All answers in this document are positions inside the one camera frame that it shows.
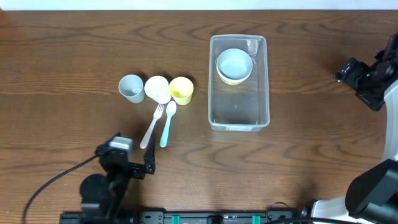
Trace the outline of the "yellow plastic bowl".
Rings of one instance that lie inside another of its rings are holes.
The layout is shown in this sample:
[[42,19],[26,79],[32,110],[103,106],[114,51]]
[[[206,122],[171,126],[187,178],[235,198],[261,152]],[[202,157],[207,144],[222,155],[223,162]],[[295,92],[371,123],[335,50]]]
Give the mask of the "yellow plastic bowl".
[[248,79],[248,78],[249,78],[249,75],[246,75],[245,77],[240,78],[240,79],[232,79],[232,78],[228,78],[228,77],[224,76],[222,73],[219,73],[219,77],[221,78],[221,80],[222,80],[224,83],[226,83],[226,84],[228,84],[228,85],[239,85],[239,84],[241,84],[243,81],[245,81],[246,79]]

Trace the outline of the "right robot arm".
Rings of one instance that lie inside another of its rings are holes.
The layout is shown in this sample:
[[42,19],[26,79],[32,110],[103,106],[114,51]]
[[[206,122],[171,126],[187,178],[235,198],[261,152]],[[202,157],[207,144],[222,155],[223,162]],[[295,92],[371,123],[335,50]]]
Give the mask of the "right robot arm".
[[349,61],[335,80],[351,87],[369,108],[387,110],[386,143],[381,162],[350,183],[346,195],[307,203],[306,223],[397,223],[397,35],[376,52],[371,66]]

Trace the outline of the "grey plastic cup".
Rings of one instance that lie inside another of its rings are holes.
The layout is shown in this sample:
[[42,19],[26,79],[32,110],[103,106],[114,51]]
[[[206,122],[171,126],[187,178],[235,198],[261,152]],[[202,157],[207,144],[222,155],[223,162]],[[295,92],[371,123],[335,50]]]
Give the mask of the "grey plastic cup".
[[126,75],[119,81],[119,92],[131,103],[141,103],[145,98],[144,82],[137,75]]

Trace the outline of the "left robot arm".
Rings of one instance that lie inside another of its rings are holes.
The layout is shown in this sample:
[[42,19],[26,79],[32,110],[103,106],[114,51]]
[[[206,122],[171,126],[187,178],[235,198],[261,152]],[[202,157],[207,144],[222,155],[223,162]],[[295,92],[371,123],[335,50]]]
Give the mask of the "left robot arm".
[[142,180],[155,172],[155,141],[145,148],[144,163],[129,161],[133,140],[120,133],[100,144],[95,155],[106,175],[93,174],[80,185],[82,223],[138,223],[136,212],[123,208],[121,202],[131,179]]

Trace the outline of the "grey plastic bowl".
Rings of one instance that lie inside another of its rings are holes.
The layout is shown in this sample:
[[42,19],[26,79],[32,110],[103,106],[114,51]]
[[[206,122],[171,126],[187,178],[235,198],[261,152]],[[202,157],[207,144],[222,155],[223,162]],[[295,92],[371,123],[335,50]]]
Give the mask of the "grey plastic bowl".
[[244,80],[252,72],[253,61],[249,54],[241,49],[228,49],[218,56],[216,68],[229,80]]

